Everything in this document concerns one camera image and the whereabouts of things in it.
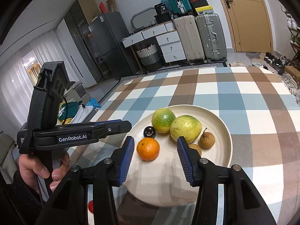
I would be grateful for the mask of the person's left hand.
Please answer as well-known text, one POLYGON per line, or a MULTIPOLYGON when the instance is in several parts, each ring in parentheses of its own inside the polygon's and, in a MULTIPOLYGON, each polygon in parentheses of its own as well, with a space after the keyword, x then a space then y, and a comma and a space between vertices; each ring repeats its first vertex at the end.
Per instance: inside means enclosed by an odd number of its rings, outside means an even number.
POLYGON ((19 157, 19 172, 23 181, 34 191, 38 191, 38 184, 35 175, 44 179, 52 177, 53 181, 50 184, 50 189, 54 191, 63 177, 70 169, 70 156, 65 151, 61 156, 61 165, 54 169, 50 174, 42 162, 34 155, 22 154, 19 157))

